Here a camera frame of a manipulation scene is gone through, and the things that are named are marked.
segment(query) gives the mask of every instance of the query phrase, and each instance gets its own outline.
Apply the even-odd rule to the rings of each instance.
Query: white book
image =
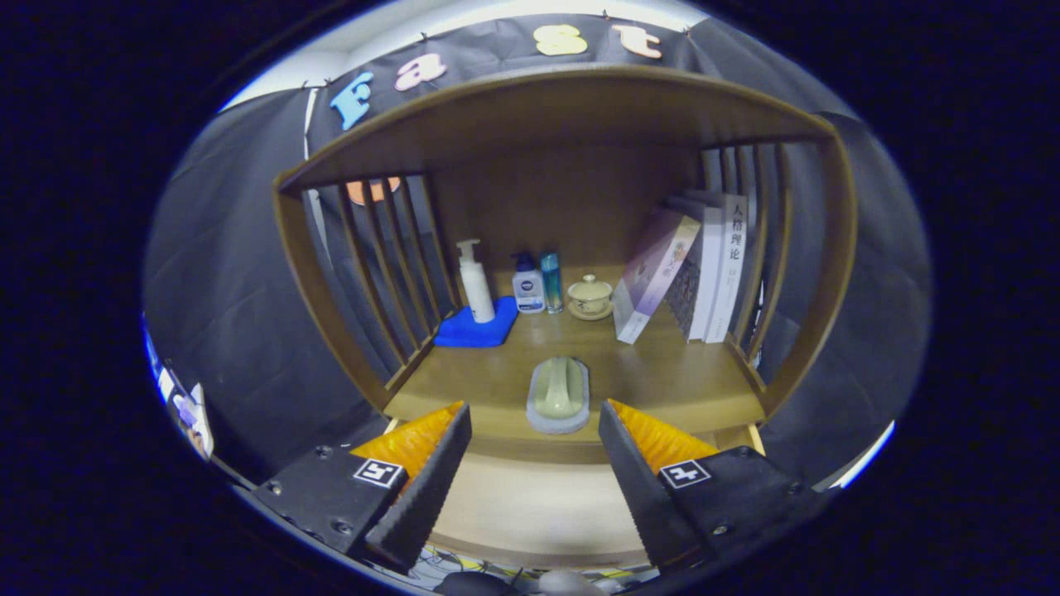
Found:
[[[685,196],[725,210],[725,232],[722,236],[714,305],[707,331],[703,335],[705,343],[720,344],[728,333],[732,311],[736,309],[736,296],[740,291],[743,253],[747,245],[747,197],[707,191],[685,191]]]
[[[721,243],[725,231],[723,210],[702,200],[671,196],[666,205],[703,224],[700,234],[667,293],[667,302],[677,319],[685,340],[703,339],[713,310],[721,267]]]

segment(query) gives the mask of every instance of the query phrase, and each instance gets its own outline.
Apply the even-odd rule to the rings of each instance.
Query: book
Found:
[[[672,209],[656,207],[615,287],[615,333],[633,344],[658,308],[691,249],[701,224]]]
[[[685,191],[684,195],[724,209],[725,230],[722,235],[716,296],[707,330],[703,335],[705,343],[719,344],[725,340],[728,333],[743,274],[743,253],[747,244],[747,197],[707,191]]]
[[[714,290],[721,266],[722,234],[725,231],[723,211],[707,207],[701,200],[684,196],[667,198],[668,208],[679,211],[702,224],[692,243],[688,259],[677,270],[666,302],[670,305],[685,341],[702,340],[714,305]]]

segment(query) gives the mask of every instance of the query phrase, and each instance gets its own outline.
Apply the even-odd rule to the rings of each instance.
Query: screw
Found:
[[[353,528],[351,528],[349,524],[347,524],[341,520],[336,520],[332,522],[332,529],[337,531],[338,533],[346,536],[353,533]]]

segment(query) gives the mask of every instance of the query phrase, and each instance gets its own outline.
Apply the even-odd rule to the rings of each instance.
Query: blue cloth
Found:
[[[494,348],[505,343],[508,332],[519,314],[515,298],[502,296],[493,302],[496,316],[490,322],[475,322],[471,308],[464,306],[459,313],[442,321],[435,346],[450,348]]]

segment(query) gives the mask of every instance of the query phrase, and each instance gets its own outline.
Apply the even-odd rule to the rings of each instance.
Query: pump dispenser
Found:
[[[457,243],[457,248],[460,249],[460,279],[464,284],[464,294],[467,295],[472,318],[475,322],[490,322],[496,313],[493,310],[493,300],[490,298],[490,287],[485,283],[482,263],[475,262],[474,247],[479,242],[479,239],[472,238]]]

